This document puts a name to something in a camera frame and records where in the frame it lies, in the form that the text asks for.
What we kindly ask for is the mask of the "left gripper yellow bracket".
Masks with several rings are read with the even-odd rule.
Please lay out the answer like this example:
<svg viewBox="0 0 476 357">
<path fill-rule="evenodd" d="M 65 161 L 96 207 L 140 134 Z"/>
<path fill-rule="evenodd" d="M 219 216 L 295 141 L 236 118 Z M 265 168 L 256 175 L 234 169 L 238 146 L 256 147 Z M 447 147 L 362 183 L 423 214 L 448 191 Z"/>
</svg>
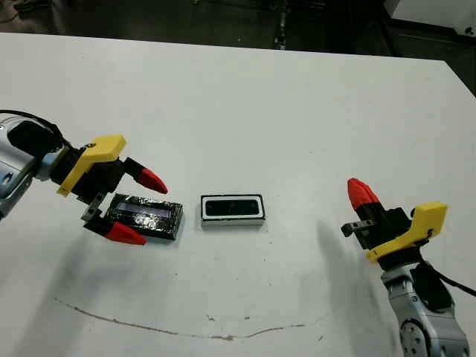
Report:
<svg viewBox="0 0 476 357">
<path fill-rule="evenodd" d="M 131 158 L 124 162 L 119 159 L 125 146 L 122 135 L 106 135 L 79 149 L 67 147 L 55 161 L 51 180 L 59 185 L 58 194 L 66 197 L 72 193 L 87 205 L 82 215 L 85 229 L 114 242 L 145 245 L 147 240 L 134 229 L 100 217 L 100 204 L 107 193 L 115 191 L 125 172 L 143 187 L 168 193 L 165 183 L 153 171 Z"/>
</svg>

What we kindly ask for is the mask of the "right gripper yellow bracket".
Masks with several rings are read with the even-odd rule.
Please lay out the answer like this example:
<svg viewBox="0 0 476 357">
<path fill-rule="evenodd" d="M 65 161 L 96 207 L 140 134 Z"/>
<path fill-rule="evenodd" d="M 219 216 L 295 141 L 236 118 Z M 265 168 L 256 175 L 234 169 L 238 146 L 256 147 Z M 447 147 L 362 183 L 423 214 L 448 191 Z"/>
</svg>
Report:
<svg viewBox="0 0 476 357">
<path fill-rule="evenodd" d="M 372 263 L 426 244 L 440 234 L 448 210 L 441 202 L 416 206 L 411 218 L 402 208 L 386 210 L 370 186 L 357 178 L 347 181 L 347 192 L 359 220 L 343 224 L 341 231 L 345 237 L 356 236 Z"/>
</svg>

